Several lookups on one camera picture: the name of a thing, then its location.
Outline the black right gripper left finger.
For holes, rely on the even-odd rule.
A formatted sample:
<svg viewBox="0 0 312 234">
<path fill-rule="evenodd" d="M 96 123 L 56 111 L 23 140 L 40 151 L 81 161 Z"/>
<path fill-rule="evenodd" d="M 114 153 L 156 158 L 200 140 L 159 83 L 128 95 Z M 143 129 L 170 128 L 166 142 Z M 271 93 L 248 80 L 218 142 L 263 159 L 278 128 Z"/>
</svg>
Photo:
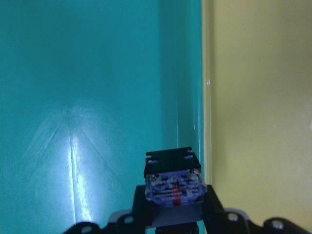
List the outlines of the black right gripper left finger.
<svg viewBox="0 0 312 234">
<path fill-rule="evenodd" d="M 152 227 L 152 211 L 150 202 L 145 196 L 144 185 L 136 186 L 132 205 L 132 217 L 131 234 L 145 234 L 146 230 Z"/>
</svg>

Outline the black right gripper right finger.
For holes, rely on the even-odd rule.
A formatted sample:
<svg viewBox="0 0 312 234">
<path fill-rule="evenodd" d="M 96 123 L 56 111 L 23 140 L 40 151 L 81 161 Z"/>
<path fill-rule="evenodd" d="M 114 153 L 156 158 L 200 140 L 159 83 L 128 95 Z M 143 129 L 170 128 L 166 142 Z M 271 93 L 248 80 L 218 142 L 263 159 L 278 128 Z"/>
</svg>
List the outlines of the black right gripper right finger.
<svg viewBox="0 0 312 234">
<path fill-rule="evenodd" d="M 212 185 L 207 185 L 202 204 L 202 219 L 207 231 L 224 231 L 225 210 Z"/>
</svg>

